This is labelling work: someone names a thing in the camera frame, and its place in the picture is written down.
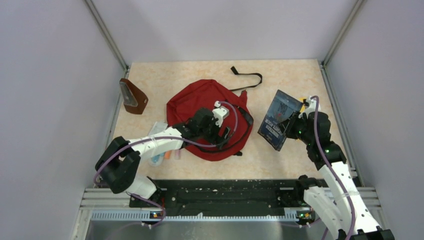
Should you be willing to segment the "blue Nineteen Eighty-Four book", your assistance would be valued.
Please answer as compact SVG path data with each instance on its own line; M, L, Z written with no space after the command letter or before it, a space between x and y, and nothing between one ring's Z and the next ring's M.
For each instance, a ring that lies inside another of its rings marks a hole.
M277 90L266 114L258 129L258 134L263 137L276 151L280 151L287 139L285 129L293 113L300 112L303 103L294 97Z

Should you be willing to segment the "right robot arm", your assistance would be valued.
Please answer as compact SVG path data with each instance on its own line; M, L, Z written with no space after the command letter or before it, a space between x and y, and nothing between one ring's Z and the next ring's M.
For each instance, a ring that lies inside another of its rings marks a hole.
M296 183L293 200L311 206L335 240L393 240L366 207L350 173L341 147L332 141L331 122L323 112L295 112L284 121L285 136L306 145L309 159L323 177L333 198L317 179L303 175Z

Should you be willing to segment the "red backpack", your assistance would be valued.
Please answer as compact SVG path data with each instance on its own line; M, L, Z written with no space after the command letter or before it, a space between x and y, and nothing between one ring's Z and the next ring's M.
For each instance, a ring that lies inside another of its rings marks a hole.
M168 125L184 123L193 117L201 108L214 109L214 103L228 108L230 114L224 119L220 135L225 127L230 127L229 140L221 147L203 148L187 146L189 152L207 161L216 162L230 156L242 156L241 150L251 134L254 119L247 108L247 92L240 88L236 95L233 89L227 89L214 79L200 79L186 86L172 97L166 104L166 120Z

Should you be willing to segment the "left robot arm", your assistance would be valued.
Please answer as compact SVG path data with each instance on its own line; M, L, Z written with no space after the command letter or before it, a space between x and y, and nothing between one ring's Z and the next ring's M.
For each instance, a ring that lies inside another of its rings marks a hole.
M137 195L149 207L160 202L159 188L147 176L138 173L139 164L162 153L187 146L221 147L228 141L230 127L219 132L230 110L221 104L213 110L200 108L187 121L142 138L126 140L116 137L95 165L96 177L101 177L114 194Z

